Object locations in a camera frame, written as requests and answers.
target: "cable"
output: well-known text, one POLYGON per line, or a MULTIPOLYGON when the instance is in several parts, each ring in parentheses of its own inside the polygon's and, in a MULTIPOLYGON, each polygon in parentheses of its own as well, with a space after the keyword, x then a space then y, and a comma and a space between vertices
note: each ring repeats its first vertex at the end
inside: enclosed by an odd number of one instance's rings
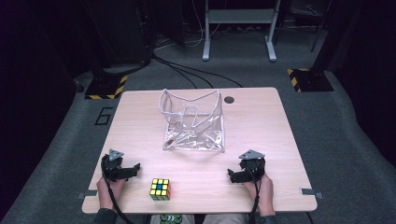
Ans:
POLYGON ((255 214, 256 214, 257 206, 259 205, 259 199, 260 199, 259 194, 260 194, 260 189, 262 188, 262 180, 260 179, 260 186, 257 187, 256 178, 254 178, 253 173, 251 173, 251 171, 248 168, 246 168, 246 170, 248 170, 248 172, 253 180, 254 187, 256 188, 256 198, 254 199, 253 208, 251 209, 250 215, 248 217, 248 223, 254 224, 254 223, 256 223, 255 214))
POLYGON ((145 214, 143 215, 143 224, 149 224, 151 221, 151 215, 145 214))
MULTIPOLYGON (((201 40, 191 40, 191 41, 186 41, 185 43, 193 43, 193 42, 199 42, 199 41, 201 41, 201 40)), ((177 45, 177 43, 169 43, 169 44, 164 45, 164 46, 159 46, 155 50, 164 49, 164 48, 167 48, 167 47, 170 47, 170 46, 174 46, 174 45, 177 45)))
MULTIPOLYGON (((227 7, 227 0, 224 1, 224 9, 226 9, 226 7, 227 7)), ((212 34, 209 35, 209 37, 212 37, 212 35, 219 29, 220 25, 221 25, 221 23, 218 24, 216 29, 212 32, 212 34)))
POLYGON ((196 8, 195 8, 194 0, 191 0, 191 1, 192 1, 192 7, 194 8, 194 12, 195 12, 195 17, 196 17, 197 20, 198 20, 199 28, 200 28, 200 30, 201 30, 201 38, 199 39, 198 43, 197 43, 196 45, 193 45, 193 46, 187 45, 188 47, 194 48, 194 47, 197 47, 197 46, 201 43, 201 41, 204 39, 204 30, 202 29, 202 24, 201 24, 201 22, 199 21, 199 17, 198 17, 197 10, 196 10, 196 8))
MULTIPOLYGON (((157 62, 159 62, 159 63, 163 63, 163 64, 166 64, 166 65, 168 65, 169 67, 171 67, 171 68, 174 68, 171 64, 169 64, 169 63, 166 63, 166 62, 163 62, 163 61, 161 61, 160 60, 160 58, 154 58, 154 55, 153 55, 153 59, 155 60, 155 61, 157 61, 157 62)), ((191 79, 189 79, 188 77, 186 77, 184 74, 182 74, 180 71, 177 71, 179 74, 181 74, 184 78, 186 78, 191 84, 192 84, 192 86, 195 88, 195 89, 198 89, 197 88, 197 86, 195 86, 195 84, 191 81, 191 79)))
POLYGON ((149 65, 149 61, 144 61, 141 64, 139 64, 136 68, 127 69, 125 71, 118 72, 118 73, 110 73, 110 72, 107 72, 107 71, 104 70, 103 73, 105 75, 110 76, 110 77, 123 77, 123 76, 126 76, 126 75, 130 75, 132 73, 135 73, 135 72, 139 71, 140 69, 143 69, 147 65, 149 65))
POLYGON ((163 37, 162 39, 157 40, 154 50, 157 50, 157 48, 161 49, 161 48, 166 47, 170 44, 171 44, 171 40, 163 37))
POLYGON ((165 63, 166 65, 170 66, 171 68, 175 69, 175 70, 178 71, 178 72, 185 72, 185 73, 187 73, 187 74, 190 74, 190 75, 192 75, 192 76, 195 76, 195 77, 200 78, 201 80, 203 80, 204 82, 206 82, 206 83, 210 86, 210 88, 213 89, 213 85, 212 85, 208 80, 206 80, 205 78, 200 77, 200 76, 198 76, 198 75, 195 75, 195 74, 193 74, 193 73, 191 73, 191 72, 188 72, 188 71, 186 71, 186 70, 183 70, 183 69, 181 69, 181 68, 174 67, 170 62, 168 62, 168 61, 166 61, 166 60, 164 60, 164 59, 162 59, 162 58, 159 58, 159 57, 157 57, 156 55, 154 55, 153 58, 154 58, 154 60, 157 60, 157 61, 160 62, 160 63, 165 63))
POLYGON ((309 214, 309 212, 306 212, 306 215, 307 215, 308 218, 309 218, 309 222, 310 222, 311 224, 314 224, 314 220, 312 219, 312 217, 311 217, 311 215, 309 214))
POLYGON ((196 68, 191 68, 191 67, 188 67, 188 66, 179 64, 179 63, 172 63, 172 62, 167 62, 167 63, 174 64, 174 65, 177 65, 177 66, 180 66, 180 67, 184 67, 184 68, 188 68, 188 69, 193 70, 193 71, 196 71, 196 72, 205 73, 205 74, 209 74, 209 75, 216 76, 216 77, 222 77, 222 78, 225 78, 225 79, 227 79, 227 80, 229 80, 229 81, 235 83, 235 84, 238 85, 240 88, 243 88, 243 86, 242 86, 241 84, 239 84, 238 82, 236 82, 236 81, 234 81, 234 80, 232 80, 232 79, 230 79, 230 78, 228 78, 228 77, 225 77, 225 76, 216 74, 216 73, 210 73, 210 72, 202 71, 202 70, 199 70, 199 69, 196 69, 196 68))
POLYGON ((111 180, 109 180, 109 179, 106 178, 106 176, 105 176, 105 174, 103 173, 103 171, 102 171, 102 177, 103 177, 103 179, 105 180, 105 183, 106 183, 106 185, 107 185, 108 194, 110 194, 111 202, 113 202, 113 206, 114 206, 114 208, 116 209, 116 211, 117 211, 117 213, 119 214, 119 216, 120 216, 127 224, 134 224, 131 220, 129 220, 129 218, 128 218, 127 216, 125 216, 125 214, 123 214, 123 213, 121 212, 121 210, 120 210, 120 208, 119 208, 119 205, 117 204, 117 201, 116 201, 116 199, 114 198, 113 190, 112 190, 111 187, 110 187, 109 181, 111 181, 111 180))

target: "gray carpet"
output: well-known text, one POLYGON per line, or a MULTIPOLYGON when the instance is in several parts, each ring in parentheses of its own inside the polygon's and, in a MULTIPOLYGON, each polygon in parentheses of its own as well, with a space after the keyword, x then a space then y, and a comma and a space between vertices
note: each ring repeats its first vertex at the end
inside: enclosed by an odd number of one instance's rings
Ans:
MULTIPOLYGON (((203 42, 195 48, 173 45, 154 52, 167 61, 226 76, 243 87, 278 89, 312 187, 325 196, 311 213, 315 223, 396 223, 396 169, 362 132, 335 76, 326 73, 334 87, 331 92, 295 92, 291 86, 287 69, 312 66, 325 33, 311 53, 315 35, 282 31, 276 45, 276 63, 268 61, 263 36, 261 32, 224 34, 212 40, 209 62, 202 61, 203 42)), ((237 87, 221 77, 200 76, 214 88, 237 87)), ((200 78, 190 78, 198 88, 209 88, 200 78)), ((87 88, 92 75, 82 74, 77 79, 87 88)), ((152 61, 128 76, 124 90, 164 88, 193 86, 166 65, 152 61)), ((103 107, 112 107, 106 110, 112 119, 118 102, 84 100, 83 93, 76 94, 63 125, 2 224, 93 220, 93 215, 81 211, 83 201, 78 194, 89 186, 110 126, 94 125, 96 119, 103 107)), ((128 217, 142 223, 142 216, 128 217)), ((280 223, 309 223, 305 213, 280 213, 278 219, 280 223)))

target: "plastic bag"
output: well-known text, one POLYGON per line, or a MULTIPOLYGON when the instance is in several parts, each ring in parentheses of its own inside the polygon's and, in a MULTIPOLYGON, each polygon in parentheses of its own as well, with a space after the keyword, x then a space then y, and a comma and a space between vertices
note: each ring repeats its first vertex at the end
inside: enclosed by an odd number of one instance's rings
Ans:
POLYGON ((224 152, 224 126, 219 91, 189 100, 165 89, 160 98, 160 109, 167 121, 164 150, 224 152))

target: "metal stand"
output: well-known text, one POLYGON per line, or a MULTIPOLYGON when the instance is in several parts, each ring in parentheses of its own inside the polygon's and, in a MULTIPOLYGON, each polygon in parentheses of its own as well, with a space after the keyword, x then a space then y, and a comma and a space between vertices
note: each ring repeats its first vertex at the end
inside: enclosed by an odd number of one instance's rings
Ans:
POLYGON ((269 9, 216 9, 209 10, 208 0, 205 0, 205 46, 203 60, 209 60, 210 51, 210 23, 271 23, 270 33, 265 37, 265 44, 271 62, 276 62, 274 45, 272 42, 279 11, 280 0, 276 0, 274 8, 269 9))

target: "light wood desk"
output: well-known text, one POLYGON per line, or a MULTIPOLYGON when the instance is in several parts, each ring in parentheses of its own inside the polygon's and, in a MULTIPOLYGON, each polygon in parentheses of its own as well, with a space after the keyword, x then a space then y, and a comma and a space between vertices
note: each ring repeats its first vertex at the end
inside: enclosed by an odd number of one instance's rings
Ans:
MULTIPOLYGON (((170 90, 195 98, 213 90, 170 90)), ((162 150, 166 121, 159 108, 162 91, 126 91, 111 124, 89 189, 101 177, 100 160, 110 148, 125 153, 122 167, 141 163, 137 177, 125 184, 120 209, 134 214, 247 213, 253 201, 241 184, 232 184, 227 169, 240 171, 238 157, 249 149, 265 154, 266 173, 274 180, 277 212, 313 211, 317 201, 300 193, 311 189, 283 105, 274 88, 219 89, 224 99, 225 152, 162 150), (152 178, 168 178, 169 202, 149 196, 152 178)), ((87 196, 85 213, 99 209, 97 196, 87 196)))

